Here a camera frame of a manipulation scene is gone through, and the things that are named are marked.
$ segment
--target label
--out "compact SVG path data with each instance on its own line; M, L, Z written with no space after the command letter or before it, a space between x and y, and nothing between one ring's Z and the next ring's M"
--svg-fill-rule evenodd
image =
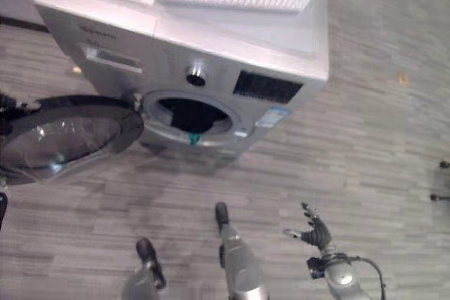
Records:
M273 107L266 111L263 117L256 122L256 126L261 126L263 128L272 128L282 119L290 114L289 109Z

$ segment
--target wood-grain floor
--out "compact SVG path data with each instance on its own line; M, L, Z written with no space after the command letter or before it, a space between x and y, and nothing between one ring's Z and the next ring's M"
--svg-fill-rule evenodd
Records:
M369 256L388 299L450 294L450 0L328 0L330 81L239 160L155 156L133 145L70 183L15 186L0 233L0 299L118 299L155 244L166 299L225 299L214 203L264 260L271 298L331 299L305 261L316 250L281 235L315 205L340 248ZM32 98L95 93L49 35L0 27L0 83ZM400 84L398 72L409 76ZM358 265L379 299L376 274Z

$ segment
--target washing machine door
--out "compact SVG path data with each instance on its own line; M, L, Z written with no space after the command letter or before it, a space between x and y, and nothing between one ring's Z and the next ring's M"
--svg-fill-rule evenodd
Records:
M61 96L35 112L0 116L0 177L9 185L62 177L104 161L142 133L141 116L122 100Z

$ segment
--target front-loading washing machine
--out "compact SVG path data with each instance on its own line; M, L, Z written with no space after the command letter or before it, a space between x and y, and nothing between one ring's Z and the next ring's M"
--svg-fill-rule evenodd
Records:
M80 122L80 130L95 139L89 143L94 146L60 156L53 166L35 164L47 167L46 172L93 157L96 150L103 155L105 149L121 151L132 138L159 149L236 157L328 80L326 0L311 0L302 11L287 13L154 0L35 4L62 51L100 94L44 101L51 109L62 105L58 118L53 113L47 121L44 114L46 119L38 121L35 115L25 123L39 138L43 122L65 122L64 109L69 117L89 118ZM88 108L90 100L94 107ZM79 115L87 111L87 117ZM96 139L98 133L105 139Z

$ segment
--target metal arm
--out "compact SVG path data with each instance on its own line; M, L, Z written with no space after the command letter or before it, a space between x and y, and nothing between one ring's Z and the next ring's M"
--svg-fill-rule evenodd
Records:
M365 261L370 263L380 274L381 299L385 300L385 285L379 267L370 259L358 256L348 257L344 253L339 253L332 243L328 228L319 218L319 215L306 203L302 203L302 207L306 211L304 215L309 219L309 225L313 230L309 232L284 230L283 233L316 246L321 251L320 258L312 257L307 262L312 278L325 278L330 293L336 300L371 300L359 285L358 278L351 265L353 261Z

